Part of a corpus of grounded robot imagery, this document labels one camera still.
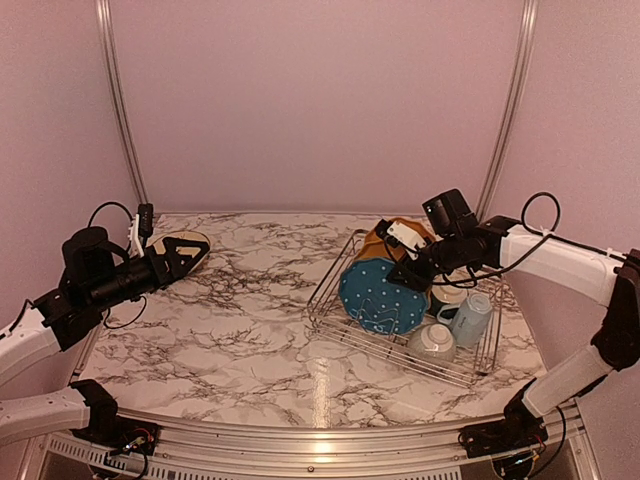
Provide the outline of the blue polka dot plate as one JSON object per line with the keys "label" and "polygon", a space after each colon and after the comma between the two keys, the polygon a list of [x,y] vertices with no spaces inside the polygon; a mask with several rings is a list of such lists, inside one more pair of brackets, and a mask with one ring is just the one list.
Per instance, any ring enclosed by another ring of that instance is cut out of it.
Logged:
{"label": "blue polka dot plate", "polygon": [[388,280],[394,264],[384,258],[357,260],[340,276],[339,297],[345,312],[366,331],[404,335],[423,321],[430,300]]}

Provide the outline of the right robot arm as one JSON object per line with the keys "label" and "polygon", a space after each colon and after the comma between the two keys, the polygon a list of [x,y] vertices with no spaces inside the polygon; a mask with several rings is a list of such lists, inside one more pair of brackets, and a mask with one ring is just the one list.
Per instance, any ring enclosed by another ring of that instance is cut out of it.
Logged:
{"label": "right robot arm", "polygon": [[479,221],[457,189],[423,204],[436,239],[426,240],[398,222],[380,222],[375,229],[387,250],[407,254],[395,263],[389,280],[415,290],[433,286],[456,269],[466,268],[468,280],[489,267],[500,276],[521,271],[578,292],[606,307],[600,329],[588,346],[523,387],[506,405],[495,438],[515,448],[540,426],[544,415],[564,401],[581,396],[612,371],[639,360],[639,253],[609,253],[535,230],[523,217],[495,216]]}

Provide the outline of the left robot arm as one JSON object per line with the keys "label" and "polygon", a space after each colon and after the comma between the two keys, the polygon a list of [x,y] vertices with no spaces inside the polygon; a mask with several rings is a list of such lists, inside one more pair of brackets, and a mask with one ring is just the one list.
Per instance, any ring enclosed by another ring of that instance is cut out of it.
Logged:
{"label": "left robot arm", "polygon": [[[113,307],[183,279],[210,251],[207,239],[165,236],[161,244],[160,250],[149,246],[131,256],[110,241],[103,227],[76,232],[62,246],[65,269],[59,286],[26,301],[18,318],[1,331],[2,383],[84,340]],[[125,428],[116,400],[94,380],[1,403],[4,445],[61,430],[116,445]]]}

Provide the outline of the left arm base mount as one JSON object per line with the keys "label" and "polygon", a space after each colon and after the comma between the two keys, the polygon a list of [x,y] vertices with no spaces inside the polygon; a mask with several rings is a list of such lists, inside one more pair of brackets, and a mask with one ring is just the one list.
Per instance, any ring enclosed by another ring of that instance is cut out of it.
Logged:
{"label": "left arm base mount", "polygon": [[156,423],[117,416],[115,423],[104,433],[91,427],[72,429],[74,437],[111,449],[110,455],[154,453],[160,427]]}

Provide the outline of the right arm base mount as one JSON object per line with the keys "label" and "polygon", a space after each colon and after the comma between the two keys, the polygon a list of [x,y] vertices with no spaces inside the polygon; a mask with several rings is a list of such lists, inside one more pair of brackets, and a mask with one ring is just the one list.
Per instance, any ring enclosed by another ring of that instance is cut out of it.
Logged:
{"label": "right arm base mount", "polygon": [[548,439],[543,421],[495,420],[461,428],[458,443],[468,458],[497,455],[530,446]]}

